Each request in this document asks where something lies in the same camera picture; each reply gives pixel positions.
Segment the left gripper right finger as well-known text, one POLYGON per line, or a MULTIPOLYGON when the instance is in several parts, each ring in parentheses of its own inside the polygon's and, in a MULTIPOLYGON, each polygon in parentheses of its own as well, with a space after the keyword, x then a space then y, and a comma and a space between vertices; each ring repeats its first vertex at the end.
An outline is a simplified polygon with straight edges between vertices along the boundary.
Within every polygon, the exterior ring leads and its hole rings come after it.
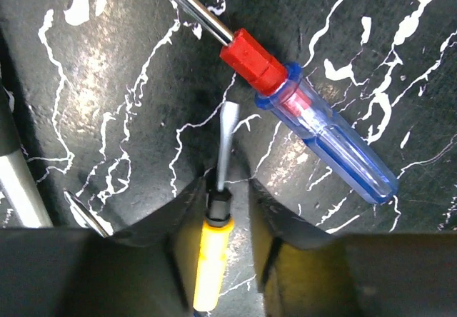
POLYGON ((453 233, 329 234, 256 179, 249 218, 267 316, 454 316, 453 233))

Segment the yellow utility knife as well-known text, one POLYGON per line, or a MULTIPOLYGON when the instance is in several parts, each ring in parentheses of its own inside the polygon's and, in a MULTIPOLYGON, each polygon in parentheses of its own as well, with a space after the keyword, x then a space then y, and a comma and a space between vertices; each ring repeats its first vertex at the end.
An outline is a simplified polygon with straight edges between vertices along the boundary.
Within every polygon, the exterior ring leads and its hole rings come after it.
POLYGON ((234 228, 232 194, 226 187, 233 131, 238 123, 239 105, 227 101, 219 115, 220 143, 216 169, 209 173, 206 215, 202 225, 196 271, 193 308, 198 312, 215 309, 227 262, 229 236, 234 228))

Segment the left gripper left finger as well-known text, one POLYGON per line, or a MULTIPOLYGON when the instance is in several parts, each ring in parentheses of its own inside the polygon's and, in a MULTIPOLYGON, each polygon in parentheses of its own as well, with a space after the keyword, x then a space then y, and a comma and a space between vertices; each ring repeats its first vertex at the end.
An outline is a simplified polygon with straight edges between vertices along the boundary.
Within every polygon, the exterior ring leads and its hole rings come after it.
POLYGON ((135 224, 1 231, 3 316, 191 316, 206 180, 135 224))

